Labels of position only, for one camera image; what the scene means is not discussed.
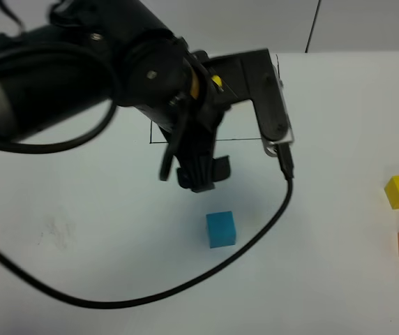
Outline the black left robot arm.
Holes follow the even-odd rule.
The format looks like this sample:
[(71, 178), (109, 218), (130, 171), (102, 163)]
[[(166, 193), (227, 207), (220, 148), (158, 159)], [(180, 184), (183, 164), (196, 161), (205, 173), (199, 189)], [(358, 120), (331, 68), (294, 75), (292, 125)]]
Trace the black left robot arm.
[[(179, 185), (211, 190), (230, 176), (213, 155), (223, 111), (211, 75), (140, 1), (59, 1), (49, 24), (11, 38), (0, 33), (0, 151), (53, 154), (100, 135), (119, 107), (135, 107), (167, 140), (160, 179), (179, 162)], [(25, 144), (36, 133), (110, 100), (90, 131), (54, 144)]]

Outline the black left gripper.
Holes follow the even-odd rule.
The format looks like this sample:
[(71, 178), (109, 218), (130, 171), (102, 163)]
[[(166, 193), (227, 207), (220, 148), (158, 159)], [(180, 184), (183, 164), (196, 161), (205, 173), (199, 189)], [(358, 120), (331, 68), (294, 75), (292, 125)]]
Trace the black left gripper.
[(213, 190), (216, 182), (230, 177), (229, 156), (213, 157), (218, 127), (228, 110), (213, 105), (222, 82), (203, 66), (209, 59), (206, 52), (184, 56), (175, 92), (150, 112), (167, 141), (160, 173), (169, 174), (178, 160), (178, 183), (194, 193)]

